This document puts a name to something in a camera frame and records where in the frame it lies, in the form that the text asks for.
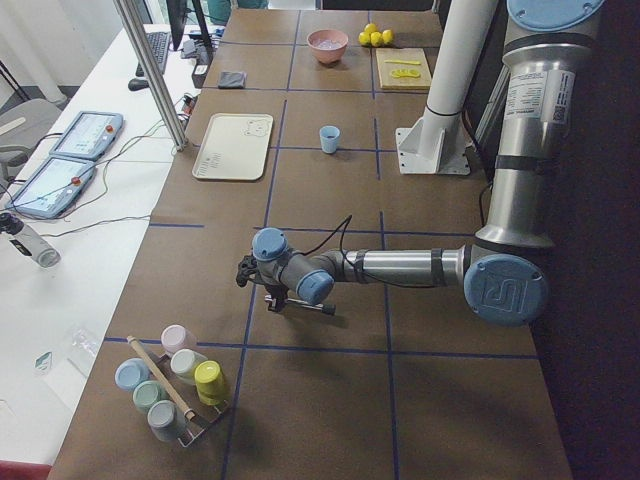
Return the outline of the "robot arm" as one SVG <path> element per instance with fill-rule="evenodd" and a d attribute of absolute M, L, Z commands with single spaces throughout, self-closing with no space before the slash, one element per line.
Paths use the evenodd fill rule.
<path fill-rule="evenodd" d="M 552 249 L 546 213 L 557 153 L 568 130 L 577 71 L 599 28 L 599 1 L 510 1 L 503 62 L 509 70 L 488 218 L 456 250 L 294 249 L 276 228 L 258 231 L 239 263 L 239 285 L 256 283 L 279 311 L 289 292 L 318 308 L 338 282 L 406 288 L 459 285 L 470 309 L 504 326 L 531 323 L 549 295 L 542 261 Z"/>

